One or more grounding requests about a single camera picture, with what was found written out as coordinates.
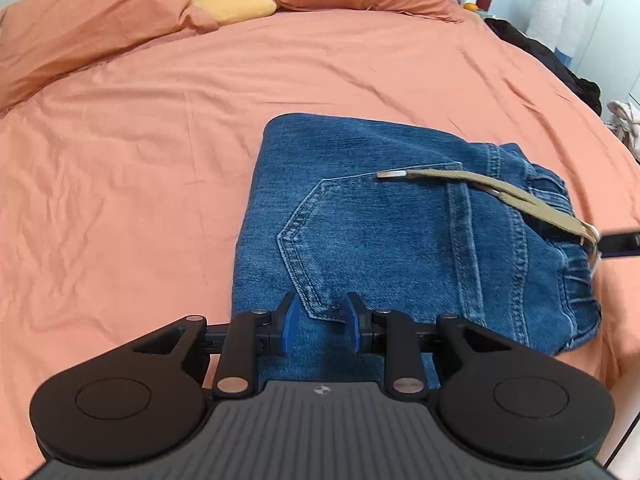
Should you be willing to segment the beige drawstring belt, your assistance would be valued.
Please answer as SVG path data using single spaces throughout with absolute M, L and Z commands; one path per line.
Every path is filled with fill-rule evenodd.
M 528 214 L 529 217 L 547 223 L 549 226 L 553 226 L 570 235 L 577 236 L 580 244 L 587 252 L 591 273 L 596 273 L 597 266 L 601 260 L 601 253 L 598 249 L 598 243 L 600 242 L 599 231 L 591 224 L 553 208 L 535 195 L 527 193 L 509 182 L 487 177 L 484 174 L 476 174 L 475 172 L 433 168 L 379 171 L 376 177 L 381 180 L 439 179 L 472 184 L 481 191 L 498 198 L 500 202 L 523 214 Z

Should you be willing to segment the blue denim jeans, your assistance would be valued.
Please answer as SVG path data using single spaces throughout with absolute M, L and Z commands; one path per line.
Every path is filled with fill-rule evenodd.
M 570 212 L 562 179 L 514 144 L 308 114 L 265 126 L 236 245 L 232 309 L 300 301 L 291 350 L 262 359 L 263 380 L 375 380 L 383 364 L 349 344 L 344 305 L 431 323 L 454 313 L 555 356 L 599 329 L 588 256 L 565 234 L 462 181 L 407 179 L 463 170 L 508 182 Z

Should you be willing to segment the black clothes pile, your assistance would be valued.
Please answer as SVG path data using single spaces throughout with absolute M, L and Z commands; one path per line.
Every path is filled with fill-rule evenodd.
M 508 21 L 500 18 L 485 18 L 484 22 L 502 41 L 523 50 L 544 64 L 575 96 L 578 96 L 598 116 L 601 115 L 601 90 L 595 82 L 576 76 L 548 47 L 524 35 Z

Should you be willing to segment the orange bed sheet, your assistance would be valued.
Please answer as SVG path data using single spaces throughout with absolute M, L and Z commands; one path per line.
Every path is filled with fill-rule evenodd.
M 91 65 L 1 118 L 3 478 L 41 464 L 28 406 L 47 378 L 191 312 L 228 318 L 262 130 L 293 112 L 514 142 L 580 218 L 639 223 L 631 154 L 472 14 L 279 12 Z

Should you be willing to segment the white plush toy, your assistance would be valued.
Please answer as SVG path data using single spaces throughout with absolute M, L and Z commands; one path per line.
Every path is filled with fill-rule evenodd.
M 550 49 L 563 63 L 572 62 L 593 1 L 533 0 L 526 35 Z

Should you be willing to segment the yellow pillow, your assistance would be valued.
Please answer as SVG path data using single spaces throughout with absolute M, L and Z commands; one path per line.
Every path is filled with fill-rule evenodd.
M 192 0 L 192 3 L 207 12 L 219 26 L 266 18 L 278 10 L 274 0 Z

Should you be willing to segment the orange pillow left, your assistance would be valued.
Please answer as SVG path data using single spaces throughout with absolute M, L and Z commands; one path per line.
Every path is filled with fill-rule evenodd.
M 150 40 L 217 28 L 192 0 L 17 1 L 1 11 L 1 108 Z

